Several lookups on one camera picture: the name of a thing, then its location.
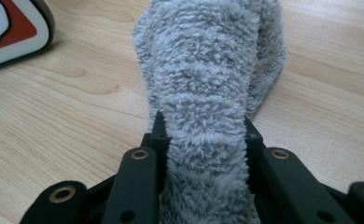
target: sock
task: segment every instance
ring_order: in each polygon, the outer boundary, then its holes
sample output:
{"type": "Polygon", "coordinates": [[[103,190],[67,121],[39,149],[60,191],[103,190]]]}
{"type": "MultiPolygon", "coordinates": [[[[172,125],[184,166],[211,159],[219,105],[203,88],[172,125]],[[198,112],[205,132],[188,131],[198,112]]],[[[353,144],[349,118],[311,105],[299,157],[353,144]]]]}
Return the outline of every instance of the sock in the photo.
{"type": "Polygon", "coordinates": [[[244,120],[284,65],[280,11],[274,0],[155,0],[136,24],[148,129],[160,110],[172,139],[162,223],[244,223],[253,207],[244,120]]]}

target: table surface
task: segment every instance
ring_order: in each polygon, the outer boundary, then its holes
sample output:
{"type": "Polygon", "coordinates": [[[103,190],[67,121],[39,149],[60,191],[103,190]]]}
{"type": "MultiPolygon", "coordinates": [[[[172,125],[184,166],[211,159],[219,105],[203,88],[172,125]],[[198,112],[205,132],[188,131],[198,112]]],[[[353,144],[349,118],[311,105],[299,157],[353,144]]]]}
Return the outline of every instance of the table surface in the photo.
{"type": "MultiPolygon", "coordinates": [[[[147,129],[132,30],[149,0],[46,2],[52,47],[0,69],[0,223],[52,184],[113,175],[147,129]]],[[[364,180],[364,0],[281,4],[287,64],[253,123],[346,192],[364,180]]]]}

